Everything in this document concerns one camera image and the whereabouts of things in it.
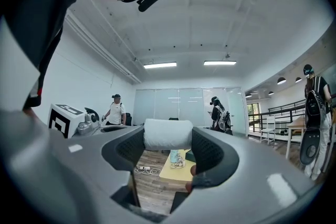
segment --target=white cylinder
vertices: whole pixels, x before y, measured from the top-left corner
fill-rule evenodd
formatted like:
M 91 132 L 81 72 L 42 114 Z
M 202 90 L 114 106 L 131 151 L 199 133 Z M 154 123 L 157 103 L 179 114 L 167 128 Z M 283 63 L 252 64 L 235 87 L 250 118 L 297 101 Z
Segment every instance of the white cylinder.
M 190 121 L 146 119 L 144 144 L 147 150 L 187 150 L 191 148 Z

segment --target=white roll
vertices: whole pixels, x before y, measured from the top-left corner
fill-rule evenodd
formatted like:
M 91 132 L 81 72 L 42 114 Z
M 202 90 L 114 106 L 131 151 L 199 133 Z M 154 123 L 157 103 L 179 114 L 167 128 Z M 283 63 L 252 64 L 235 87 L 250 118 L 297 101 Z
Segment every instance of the white roll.
M 147 150 L 187 150 L 191 148 L 190 121 L 146 119 L 144 143 Z

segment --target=white cable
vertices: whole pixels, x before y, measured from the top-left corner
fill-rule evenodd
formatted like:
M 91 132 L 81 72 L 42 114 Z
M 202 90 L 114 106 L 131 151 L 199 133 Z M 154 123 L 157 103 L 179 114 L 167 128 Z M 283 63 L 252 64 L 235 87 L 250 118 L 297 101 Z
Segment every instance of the white cable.
M 162 169 L 163 169 L 163 166 L 161 166 L 161 165 L 148 165 L 149 167 L 151 167 L 151 166 L 154 166 L 154 167 L 161 167 Z M 145 175 L 152 175 L 152 176 L 159 176 L 160 175 L 160 172 L 161 172 L 161 170 L 162 169 L 159 169 L 159 168 L 151 168 L 151 169 L 149 169 L 149 170 L 145 170 L 145 169 L 143 169 L 143 170 L 139 170 L 138 168 L 139 168 L 140 166 L 137 166 L 136 168 L 134 168 L 134 173 L 135 174 L 145 174 Z

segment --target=hand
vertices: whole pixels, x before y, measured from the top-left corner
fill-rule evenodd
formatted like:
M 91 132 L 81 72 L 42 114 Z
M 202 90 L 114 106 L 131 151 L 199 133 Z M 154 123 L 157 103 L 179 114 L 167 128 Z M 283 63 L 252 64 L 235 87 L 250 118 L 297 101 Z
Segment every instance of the hand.
M 193 166 L 190 168 L 190 173 L 192 174 L 192 176 L 196 175 L 196 165 L 193 165 Z M 187 192 L 191 193 L 191 191 L 192 191 L 191 181 L 190 181 L 190 182 L 187 182 L 187 183 L 185 184 L 185 188 L 186 188 Z

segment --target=wooden table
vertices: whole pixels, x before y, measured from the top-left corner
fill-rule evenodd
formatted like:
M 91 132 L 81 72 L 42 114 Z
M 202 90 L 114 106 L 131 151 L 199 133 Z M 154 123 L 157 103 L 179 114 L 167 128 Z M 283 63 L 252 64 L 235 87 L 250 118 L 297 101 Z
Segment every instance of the wooden table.
M 292 130 L 301 129 L 301 140 L 304 133 L 304 130 L 306 128 L 305 118 L 303 116 L 299 116 L 296 120 L 294 120 L 292 123 L 288 124 L 288 142 L 287 142 L 287 150 L 286 150 L 286 159 L 288 159 L 289 156 L 289 149 L 290 149 L 290 142 L 292 140 Z
M 179 150 L 182 159 L 185 159 L 185 154 L 189 150 Z M 160 178 L 163 181 L 171 183 L 182 183 L 185 184 L 188 181 L 193 179 L 192 174 L 190 173 L 190 168 L 195 165 L 195 162 L 185 160 L 185 166 L 183 168 L 170 168 L 170 154 L 160 172 Z

